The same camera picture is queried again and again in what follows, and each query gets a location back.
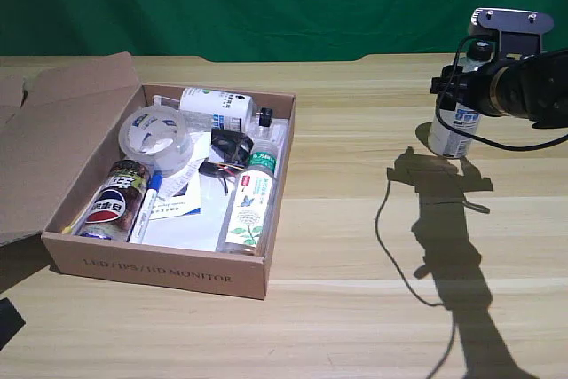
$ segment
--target pepsi logo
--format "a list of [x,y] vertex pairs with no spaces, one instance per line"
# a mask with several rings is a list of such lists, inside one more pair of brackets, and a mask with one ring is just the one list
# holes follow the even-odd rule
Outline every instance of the pepsi logo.
[[114,221],[126,210],[126,201],[116,190],[105,190],[94,202],[91,213],[87,216],[87,224]]

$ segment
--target product label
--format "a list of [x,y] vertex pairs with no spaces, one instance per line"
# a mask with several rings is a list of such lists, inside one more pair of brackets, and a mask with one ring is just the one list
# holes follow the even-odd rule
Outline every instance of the product label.
[[276,158],[270,153],[257,152],[250,156],[249,166],[259,164],[266,167],[272,173],[276,170]]
[[118,219],[126,210],[126,201],[122,194],[113,189],[103,191],[91,208],[87,224],[109,222]]
[[[475,134],[479,125],[479,113],[475,110],[463,108],[460,104],[456,106],[455,111],[440,111],[442,118],[454,126],[458,130]],[[446,145],[444,146],[444,155],[448,157],[462,157],[468,152],[471,145],[471,139],[458,135],[444,128]]]
[[105,182],[105,188],[118,187],[125,190],[129,186],[133,186],[140,193],[146,192],[146,180],[141,177],[135,170],[118,170],[112,177],[109,177]]
[[169,146],[178,134],[178,125],[162,111],[143,113],[132,122],[126,143],[140,153],[157,153]]
[[227,115],[213,114],[211,128],[220,130],[230,130],[232,132],[241,131],[241,119],[229,117]]
[[239,178],[225,241],[255,247],[263,234],[264,218],[272,190],[272,177],[251,170]]
[[185,88],[179,109],[213,115],[213,129],[243,132],[250,121],[252,98],[237,93],[202,88]]

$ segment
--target cardboard box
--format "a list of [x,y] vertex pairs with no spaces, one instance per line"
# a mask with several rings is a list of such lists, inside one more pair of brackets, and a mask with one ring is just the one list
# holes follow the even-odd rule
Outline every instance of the cardboard box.
[[182,90],[140,84],[128,53],[41,73],[23,108],[0,134],[0,245],[41,233],[65,274],[264,299],[293,137],[291,94],[231,90],[272,107],[274,117],[289,119],[276,204],[261,256],[60,233],[120,160],[122,121],[150,105],[153,95],[179,98]]
[[24,102],[24,79],[11,75],[0,81],[0,131]]

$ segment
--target printed label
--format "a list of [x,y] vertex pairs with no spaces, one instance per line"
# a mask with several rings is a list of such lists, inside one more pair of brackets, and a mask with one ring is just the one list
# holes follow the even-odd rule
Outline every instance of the printed label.
[[105,190],[94,202],[87,224],[114,221],[121,217],[126,210],[126,201],[116,190]]
[[229,220],[227,243],[255,247],[263,233],[264,218],[272,190],[272,178],[261,170],[241,175]]
[[148,114],[142,114],[141,116],[137,117],[134,122],[132,122],[132,126],[138,127],[142,123],[144,119],[148,117]]
[[[446,116],[442,118],[451,123],[456,129],[475,134],[479,125],[479,113],[475,110],[462,108],[457,106],[454,112],[445,112]],[[457,133],[446,131],[446,146],[444,147],[444,155],[448,157],[461,157],[468,152],[471,145],[471,139],[458,135]]]
[[105,188],[118,187],[123,190],[133,186],[141,193],[146,192],[146,181],[135,170],[118,170],[114,176],[109,177],[104,185]]
[[272,173],[276,170],[276,159],[270,153],[253,153],[250,156],[250,162],[248,162],[249,166],[253,166],[255,164],[259,164],[261,166],[265,166],[269,169]]
[[211,128],[220,130],[230,130],[232,132],[241,131],[241,119],[229,117],[228,115],[213,114]]
[[178,270],[178,268],[160,267],[154,265],[144,264],[130,264],[118,261],[104,261],[102,259],[83,259],[85,266],[95,266],[98,268],[114,268],[116,270],[127,270],[136,272],[146,272],[152,274],[167,274],[175,275],[178,277],[185,277],[193,280],[208,280],[208,281],[225,281],[227,283],[233,282],[233,277],[230,275],[214,274],[212,272],[199,272],[199,271],[186,271]]

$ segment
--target small spray bottle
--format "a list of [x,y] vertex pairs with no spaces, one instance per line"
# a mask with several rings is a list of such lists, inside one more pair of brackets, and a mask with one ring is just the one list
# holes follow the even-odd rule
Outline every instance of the small spray bottle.
[[[477,40],[472,43],[465,57],[460,58],[458,65],[463,67],[462,72],[476,71],[491,59],[493,47],[484,41]],[[444,99],[440,105],[440,116],[444,122],[458,130],[475,135],[481,120],[481,114],[452,99]],[[460,158],[467,155],[471,138],[458,135],[446,129],[434,115],[428,136],[430,150],[437,155],[450,158]]]

